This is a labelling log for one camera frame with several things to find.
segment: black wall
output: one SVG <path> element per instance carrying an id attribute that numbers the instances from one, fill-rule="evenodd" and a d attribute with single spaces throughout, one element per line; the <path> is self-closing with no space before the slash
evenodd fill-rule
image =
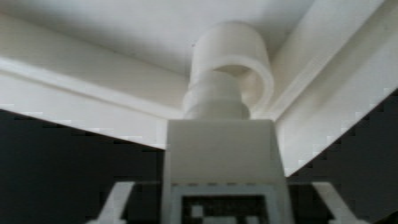
<path id="1" fill-rule="evenodd" d="M 160 150 L 1 111 L 0 223 L 83 224 L 115 181 L 160 181 L 161 156 Z M 129 219 L 151 221 L 158 192 L 138 191 Z"/>
<path id="2" fill-rule="evenodd" d="M 398 91 L 288 180 L 330 181 L 369 222 L 398 210 Z"/>

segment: black square pattern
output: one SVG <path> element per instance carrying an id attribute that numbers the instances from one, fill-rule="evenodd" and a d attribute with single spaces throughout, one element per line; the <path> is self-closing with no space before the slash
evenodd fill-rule
<path id="1" fill-rule="evenodd" d="M 264 196 L 184 196 L 183 224 L 268 224 Z"/>

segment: white pillar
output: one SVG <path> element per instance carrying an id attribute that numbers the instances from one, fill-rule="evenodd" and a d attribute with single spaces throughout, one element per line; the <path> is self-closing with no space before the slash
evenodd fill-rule
<path id="1" fill-rule="evenodd" d="M 248 119 L 238 80 L 224 72 L 209 71 L 190 85 L 184 96 L 184 119 Z"/>
<path id="2" fill-rule="evenodd" d="M 168 121 L 161 224 L 236 223 L 241 218 L 293 224 L 273 121 L 248 120 L 264 109 L 272 86 L 261 36 L 245 24 L 227 23 L 197 41 L 186 120 Z M 190 204 L 192 197 L 200 202 Z M 231 214 L 209 209 L 211 197 L 234 197 L 238 203 L 222 205 Z M 257 213 L 245 210 L 252 197 Z M 197 206 L 200 212 L 186 212 Z"/>

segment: white column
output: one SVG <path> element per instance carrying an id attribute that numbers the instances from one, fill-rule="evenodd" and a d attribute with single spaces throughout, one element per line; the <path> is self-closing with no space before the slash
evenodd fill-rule
<path id="1" fill-rule="evenodd" d="M 225 72 L 209 71 L 190 85 L 184 96 L 184 119 L 248 119 L 238 80 Z"/>
<path id="2" fill-rule="evenodd" d="M 213 72 L 236 77 L 241 100 L 250 114 L 263 113 L 273 94 L 273 78 L 261 35 L 240 22 L 216 25 L 193 48 L 190 87 Z"/>

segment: black and white pattern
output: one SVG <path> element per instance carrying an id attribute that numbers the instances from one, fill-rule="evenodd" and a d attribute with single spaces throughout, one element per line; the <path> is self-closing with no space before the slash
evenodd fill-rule
<path id="1" fill-rule="evenodd" d="M 268 224 L 263 196 L 184 196 L 183 224 Z"/>

